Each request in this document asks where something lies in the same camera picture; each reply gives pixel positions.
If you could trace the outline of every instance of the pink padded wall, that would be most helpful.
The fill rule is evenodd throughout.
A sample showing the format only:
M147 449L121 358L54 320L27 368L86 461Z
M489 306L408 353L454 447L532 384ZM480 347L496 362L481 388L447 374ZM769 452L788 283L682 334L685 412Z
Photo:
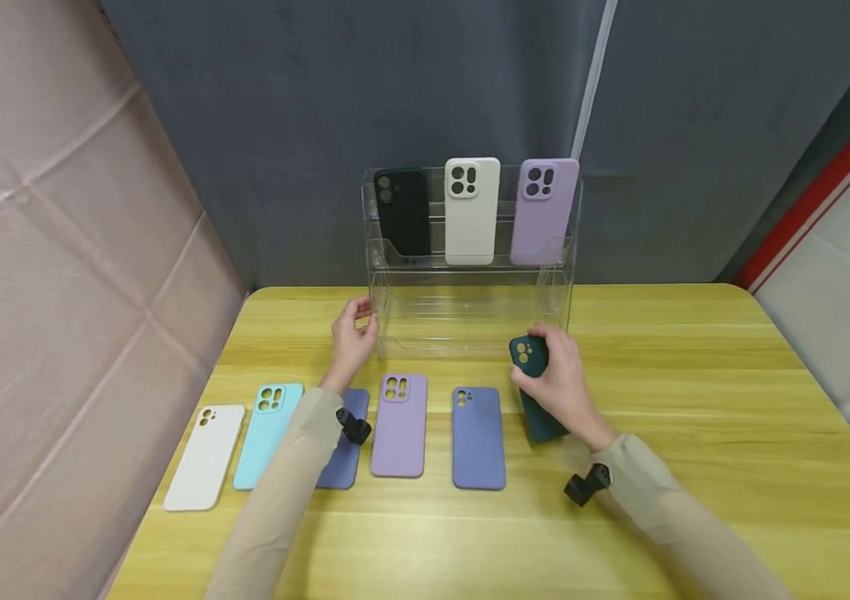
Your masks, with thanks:
M92 2L0 0L0 598L95 598L244 297Z

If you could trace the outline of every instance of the light blue phone case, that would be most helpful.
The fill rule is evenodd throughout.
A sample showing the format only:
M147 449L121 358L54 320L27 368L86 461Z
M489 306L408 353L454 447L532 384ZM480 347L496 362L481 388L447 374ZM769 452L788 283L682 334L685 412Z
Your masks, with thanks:
M265 473L265 467L278 450L303 393L300 383L274 383L260 387L252 406L239 466L232 480L236 490L251 490Z

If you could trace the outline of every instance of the lavender phone case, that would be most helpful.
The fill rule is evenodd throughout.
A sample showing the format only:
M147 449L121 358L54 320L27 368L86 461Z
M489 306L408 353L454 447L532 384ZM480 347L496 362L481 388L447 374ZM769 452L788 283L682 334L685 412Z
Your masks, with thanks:
M420 478L423 474L427 398L425 375L389 373L382 377L371 447L371 473L376 478Z
M538 177L533 177L533 170ZM512 264L553 265L562 260L577 184L575 158L529 158L522 163L512 230Z
M452 391L452 482L456 488L505 488L502 409L494 387Z
M355 418L368 416L368 392L364 390L345 390L345 408ZM338 446L332 453L328 465L318 475L316 488L330 488L330 490L348 490L355 485L355 473L359 469L359 453L361 446L351 443L342 434L338 438Z

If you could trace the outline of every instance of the clear acrylic shelf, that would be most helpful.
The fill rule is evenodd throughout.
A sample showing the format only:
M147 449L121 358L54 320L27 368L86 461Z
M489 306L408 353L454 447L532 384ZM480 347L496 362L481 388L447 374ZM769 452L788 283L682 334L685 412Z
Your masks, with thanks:
M541 261L537 257L515 257L513 261L509 255L519 166L502 166L491 262L450 265L444 257L444 169L425 169L430 183L432 229L432 251L425 257L404 257L383 237L373 183L379 171L366 171L362 207L368 290L379 315L380 358L508 360L508 340L524 335L532 323L568 328L581 179L565 236L546 245L552 257L555 248L560 248L555 264L516 264Z

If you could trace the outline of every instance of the person's left hand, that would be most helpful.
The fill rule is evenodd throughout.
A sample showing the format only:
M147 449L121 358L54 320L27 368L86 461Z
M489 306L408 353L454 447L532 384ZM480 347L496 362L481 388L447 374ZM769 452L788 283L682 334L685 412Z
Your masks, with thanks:
M367 326L355 327L355 322L365 317L368 317ZM332 362L318 386L344 396L352 378L371 356L377 339L378 315L374 313L371 298L350 299L332 323Z

